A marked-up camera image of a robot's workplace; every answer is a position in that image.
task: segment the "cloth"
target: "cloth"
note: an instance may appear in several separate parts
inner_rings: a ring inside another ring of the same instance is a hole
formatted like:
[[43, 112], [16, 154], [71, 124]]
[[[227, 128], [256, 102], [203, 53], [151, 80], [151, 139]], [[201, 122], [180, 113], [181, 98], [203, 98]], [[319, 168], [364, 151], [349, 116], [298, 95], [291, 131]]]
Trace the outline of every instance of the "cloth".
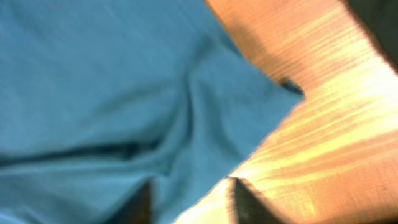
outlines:
[[0, 0], [0, 223], [97, 224], [147, 180], [171, 223], [303, 95], [203, 1]]
[[348, 2], [374, 33], [392, 62], [398, 66], [398, 1], [348, 0]]

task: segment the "wood surface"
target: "wood surface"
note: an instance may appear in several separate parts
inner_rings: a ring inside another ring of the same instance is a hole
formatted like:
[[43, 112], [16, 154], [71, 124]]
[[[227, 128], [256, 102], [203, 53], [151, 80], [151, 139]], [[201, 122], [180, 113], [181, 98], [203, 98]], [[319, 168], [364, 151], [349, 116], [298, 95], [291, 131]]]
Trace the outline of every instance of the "wood surface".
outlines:
[[[210, 0], [243, 54], [306, 100], [231, 174], [289, 223], [363, 223], [398, 211], [398, 76], [337, 0]], [[234, 223], [222, 180], [176, 223]]]

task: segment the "blue cloth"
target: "blue cloth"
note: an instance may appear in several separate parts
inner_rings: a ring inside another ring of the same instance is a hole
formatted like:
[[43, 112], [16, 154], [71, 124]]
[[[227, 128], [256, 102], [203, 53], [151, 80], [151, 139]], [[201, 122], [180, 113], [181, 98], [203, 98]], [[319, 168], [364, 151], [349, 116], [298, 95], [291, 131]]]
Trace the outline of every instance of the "blue cloth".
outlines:
[[0, 0], [0, 223], [102, 223], [148, 179], [170, 223], [302, 98], [203, 1]]

